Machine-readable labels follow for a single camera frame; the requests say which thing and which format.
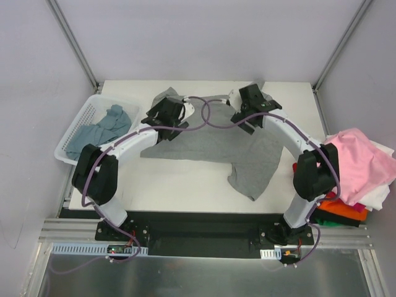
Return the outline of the grey t-shirt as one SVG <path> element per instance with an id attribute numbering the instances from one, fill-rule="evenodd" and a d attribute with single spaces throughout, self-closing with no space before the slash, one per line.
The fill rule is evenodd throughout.
<path id="1" fill-rule="evenodd" d="M 182 132 L 172 141 L 162 141 L 141 152 L 142 158 L 209 161 L 232 166 L 228 183 L 248 197 L 257 200 L 265 191 L 278 168 L 283 145 L 264 129 L 248 134 L 239 127 L 230 128 L 235 114 L 222 101 L 228 95 L 204 97 L 210 103 L 210 123 L 198 131 Z"/>

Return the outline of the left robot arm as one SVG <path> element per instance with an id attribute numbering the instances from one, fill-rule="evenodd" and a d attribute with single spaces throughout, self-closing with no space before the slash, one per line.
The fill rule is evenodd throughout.
<path id="1" fill-rule="evenodd" d="M 88 144 L 82 149 L 72 185 L 81 193 L 84 207 L 96 207 L 111 222 L 109 232 L 115 239 L 123 241 L 131 233 L 127 212 L 116 197 L 119 166 L 163 140 L 173 140 L 189 127 L 187 118 L 194 112 L 186 99 L 165 97 L 132 132 L 102 147 Z"/>

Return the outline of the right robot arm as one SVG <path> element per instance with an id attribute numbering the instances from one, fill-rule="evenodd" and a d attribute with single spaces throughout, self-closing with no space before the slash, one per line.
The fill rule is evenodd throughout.
<path id="1" fill-rule="evenodd" d="M 257 84 L 239 89 L 240 103 L 231 122 L 249 134 L 262 128 L 292 154 L 296 160 L 293 174 L 295 196 L 283 214 L 278 238 L 285 244 L 293 244 L 300 237 L 300 230 L 307 224 L 316 203 L 333 188 L 340 189 L 338 151 L 332 145 L 324 145 L 308 136 L 284 112 L 274 99 L 264 96 Z"/>

